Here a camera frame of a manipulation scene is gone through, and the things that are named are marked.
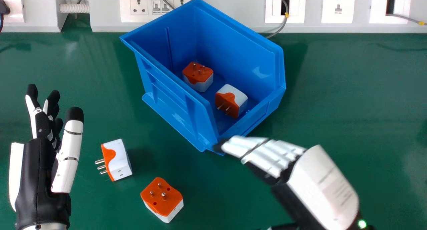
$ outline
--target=robotic arm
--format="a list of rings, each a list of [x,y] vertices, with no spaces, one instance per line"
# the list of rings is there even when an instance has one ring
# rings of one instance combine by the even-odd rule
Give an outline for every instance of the robotic arm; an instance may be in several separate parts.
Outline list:
[[[296,224],[269,230],[369,230],[359,197],[325,150],[261,137],[233,136],[214,150],[240,159],[271,186]]]
[[[67,111],[63,122],[58,91],[52,91],[43,110],[37,102],[37,88],[30,84],[25,96],[33,139],[26,144],[12,143],[9,168],[9,199],[17,213],[17,230],[65,230],[70,226],[71,199],[80,156],[83,111]]]

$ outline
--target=plug pin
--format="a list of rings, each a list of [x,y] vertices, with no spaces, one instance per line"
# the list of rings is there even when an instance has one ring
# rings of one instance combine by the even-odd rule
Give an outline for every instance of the plug pin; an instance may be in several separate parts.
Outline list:
[[[104,159],[100,159],[100,160],[96,160],[95,161],[96,165],[101,164],[101,163],[105,163],[105,160]]]

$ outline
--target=green tabletop surface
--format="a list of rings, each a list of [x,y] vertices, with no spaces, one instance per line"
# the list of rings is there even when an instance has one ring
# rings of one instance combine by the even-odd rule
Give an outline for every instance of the green tabletop surface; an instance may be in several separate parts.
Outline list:
[[[24,95],[53,89],[61,111],[81,107],[84,133],[71,192],[71,230],[256,230],[292,222],[270,188],[232,157],[197,151],[146,105],[134,54],[121,33],[92,33],[87,19],[60,34],[0,34],[0,224],[13,229],[11,142],[30,140]],[[427,35],[279,34],[287,90],[250,133],[321,144],[348,178],[377,230],[427,229]],[[111,182],[94,164],[123,139],[133,175]],[[163,177],[184,208],[170,224],[140,192]]]

